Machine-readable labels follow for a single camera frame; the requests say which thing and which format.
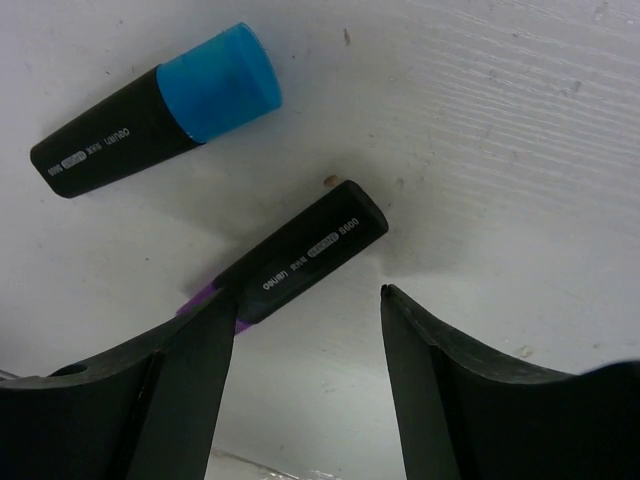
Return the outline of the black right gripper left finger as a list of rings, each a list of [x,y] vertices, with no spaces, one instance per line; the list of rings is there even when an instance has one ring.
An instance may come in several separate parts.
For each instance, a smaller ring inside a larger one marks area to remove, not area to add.
[[[49,376],[2,381],[2,478],[204,478],[235,320],[219,291]]]

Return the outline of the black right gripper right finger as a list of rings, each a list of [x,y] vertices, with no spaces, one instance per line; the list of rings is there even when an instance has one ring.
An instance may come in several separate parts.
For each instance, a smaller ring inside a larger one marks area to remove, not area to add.
[[[410,479],[635,479],[639,364],[583,374],[506,355],[381,290],[381,325]]]

